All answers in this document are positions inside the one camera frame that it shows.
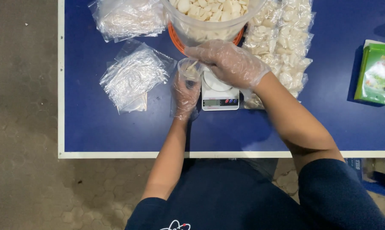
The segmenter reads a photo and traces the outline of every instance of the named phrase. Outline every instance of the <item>dark blue shirt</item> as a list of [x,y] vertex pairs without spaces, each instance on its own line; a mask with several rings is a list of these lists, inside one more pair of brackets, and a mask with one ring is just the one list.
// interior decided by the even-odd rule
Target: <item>dark blue shirt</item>
[[385,229],[384,215],[344,162],[310,162],[298,181],[300,205],[243,161],[199,162],[167,201],[140,201],[126,229]]

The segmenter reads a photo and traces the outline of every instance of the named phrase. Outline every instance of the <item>digital kitchen scale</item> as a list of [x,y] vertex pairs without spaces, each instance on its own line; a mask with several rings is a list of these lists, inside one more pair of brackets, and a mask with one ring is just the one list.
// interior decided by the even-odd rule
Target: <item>digital kitchen scale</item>
[[220,82],[208,68],[201,76],[202,110],[237,110],[240,107],[239,89]]

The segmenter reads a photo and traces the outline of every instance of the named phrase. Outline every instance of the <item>person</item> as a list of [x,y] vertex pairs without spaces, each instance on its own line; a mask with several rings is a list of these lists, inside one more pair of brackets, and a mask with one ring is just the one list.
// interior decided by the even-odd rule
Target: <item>person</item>
[[272,74],[231,42],[185,49],[221,81],[250,89],[292,154],[298,204],[243,160],[198,160],[183,170],[188,119],[200,84],[174,84],[177,113],[127,230],[385,229],[385,216],[342,158],[333,138]]

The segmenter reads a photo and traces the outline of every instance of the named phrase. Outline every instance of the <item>stack of plastic bags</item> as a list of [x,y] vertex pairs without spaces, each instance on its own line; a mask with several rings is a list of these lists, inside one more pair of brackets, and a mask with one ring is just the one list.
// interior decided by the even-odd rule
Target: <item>stack of plastic bags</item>
[[106,42],[157,36],[167,27],[160,0],[94,0],[88,7]]
[[147,110],[147,92],[167,83],[176,61],[145,43],[125,41],[100,85],[120,112]]
[[[313,34],[312,0],[268,0],[248,23],[242,48],[267,63],[279,81],[298,97],[308,80],[306,58]],[[264,109],[255,94],[244,95],[243,107]]]

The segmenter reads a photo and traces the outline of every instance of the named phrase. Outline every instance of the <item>blue tabletop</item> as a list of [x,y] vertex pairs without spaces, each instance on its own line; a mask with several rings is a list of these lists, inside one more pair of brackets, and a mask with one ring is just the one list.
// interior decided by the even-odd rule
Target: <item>blue tabletop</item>
[[[170,84],[148,93],[146,112],[119,115],[99,85],[122,43],[105,43],[88,0],[65,3],[65,151],[159,151],[169,130]],[[385,42],[385,0],[317,0],[302,104],[340,150],[385,150],[385,106],[353,100],[365,39]],[[137,38],[181,60],[167,31]],[[200,111],[188,151],[286,151],[264,111]]]

